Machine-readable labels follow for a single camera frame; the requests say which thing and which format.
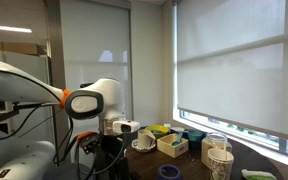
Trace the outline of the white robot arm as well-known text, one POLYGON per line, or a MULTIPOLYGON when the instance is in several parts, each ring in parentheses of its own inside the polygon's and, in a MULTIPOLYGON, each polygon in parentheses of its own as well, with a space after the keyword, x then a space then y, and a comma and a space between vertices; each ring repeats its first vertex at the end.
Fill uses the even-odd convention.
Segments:
MULTIPOLYGON (((119 81, 102 78, 69 91, 48 85, 32 75, 0 61, 0 101, 12 102, 15 109, 33 111, 59 106, 71 120, 97 117, 99 131, 71 139, 70 145, 91 151, 93 165, 86 177, 121 178, 118 168, 125 162, 125 142, 115 128, 125 118, 124 97, 119 81)), ((79 178, 80 166, 61 167, 56 147, 48 141, 21 140, 0 131, 0 180, 53 180, 79 178)))

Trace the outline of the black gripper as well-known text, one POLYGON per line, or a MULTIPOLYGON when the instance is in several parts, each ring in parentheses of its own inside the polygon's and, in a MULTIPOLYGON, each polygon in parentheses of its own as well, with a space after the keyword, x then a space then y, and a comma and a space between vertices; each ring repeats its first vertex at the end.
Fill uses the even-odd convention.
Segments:
POLYGON ((102 136, 95 132, 87 132, 78 136, 78 144, 86 155, 95 153, 100 147, 102 136))

